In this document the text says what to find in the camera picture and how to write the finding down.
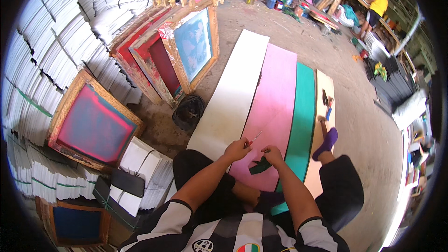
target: teal board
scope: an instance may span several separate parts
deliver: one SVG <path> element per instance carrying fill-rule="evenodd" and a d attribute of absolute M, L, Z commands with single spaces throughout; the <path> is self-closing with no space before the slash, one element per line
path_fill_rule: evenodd
<path fill-rule="evenodd" d="M 305 180 L 310 161 L 316 114 L 315 95 L 314 71 L 301 63 L 297 63 L 294 115 L 285 162 L 302 182 Z M 281 182 L 278 183 L 276 191 L 283 192 Z M 285 211 L 288 211 L 286 202 L 272 208 L 271 214 L 277 215 Z"/>

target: dirt floor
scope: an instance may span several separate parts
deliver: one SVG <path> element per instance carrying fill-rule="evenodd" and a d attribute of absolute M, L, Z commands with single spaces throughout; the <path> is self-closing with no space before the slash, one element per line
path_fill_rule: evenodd
<path fill-rule="evenodd" d="M 298 62 L 333 78 L 339 132 L 334 153 L 350 156 L 365 195 L 361 212 L 339 234 L 353 252 L 378 251 L 395 213 L 403 141 L 394 121 L 374 105 L 375 89 L 366 78 L 364 63 L 352 59 L 357 52 L 349 32 L 322 36 L 320 25 L 305 18 L 299 23 L 260 0 L 254 5 L 226 0 L 217 13 L 221 54 L 196 93 L 208 103 L 244 28 L 270 36 L 270 43 L 297 53 Z M 186 148 L 191 134 L 172 122 L 168 105 L 154 105 L 142 97 L 130 108 L 147 125 L 141 136 L 144 142 L 171 158 Z"/>

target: black and white striped jersey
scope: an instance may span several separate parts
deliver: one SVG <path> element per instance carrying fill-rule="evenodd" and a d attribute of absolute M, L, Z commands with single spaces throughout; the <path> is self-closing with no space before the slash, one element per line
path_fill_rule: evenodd
<path fill-rule="evenodd" d="M 195 225 L 190 206 L 172 199 L 121 244 L 120 252 L 345 252 L 345 241 L 321 218 L 304 221 L 289 237 L 260 213 Z"/>

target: shorts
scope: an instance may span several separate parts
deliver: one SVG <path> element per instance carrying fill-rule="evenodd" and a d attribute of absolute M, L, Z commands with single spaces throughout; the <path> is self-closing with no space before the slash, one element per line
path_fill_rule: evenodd
<path fill-rule="evenodd" d="M 372 9 L 367 11 L 366 21 L 369 22 L 369 25 L 371 27 L 374 27 L 378 23 L 379 18 L 381 18 L 381 16 L 377 12 L 373 11 Z"/>

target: jersey logo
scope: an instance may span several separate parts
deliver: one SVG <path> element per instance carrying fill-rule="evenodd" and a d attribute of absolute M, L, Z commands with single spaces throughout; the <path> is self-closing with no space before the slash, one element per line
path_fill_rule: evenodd
<path fill-rule="evenodd" d="M 260 246 L 255 243 L 248 243 L 238 248 L 236 252 L 260 252 Z"/>
<path fill-rule="evenodd" d="M 213 250 L 213 242 L 209 239 L 201 239 L 193 243 L 194 252 L 211 252 Z"/>

